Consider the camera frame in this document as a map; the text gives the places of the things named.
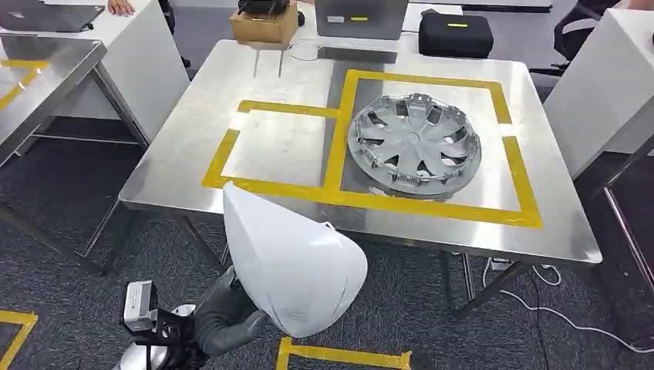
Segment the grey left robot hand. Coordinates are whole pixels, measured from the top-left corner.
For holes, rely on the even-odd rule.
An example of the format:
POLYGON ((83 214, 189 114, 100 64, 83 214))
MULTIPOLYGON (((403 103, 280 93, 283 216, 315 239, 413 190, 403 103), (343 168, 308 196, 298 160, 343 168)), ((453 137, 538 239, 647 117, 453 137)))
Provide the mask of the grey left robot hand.
POLYGON ((230 266, 207 290, 194 312, 194 337, 200 350, 220 356, 256 339, 268 322, 230 266))

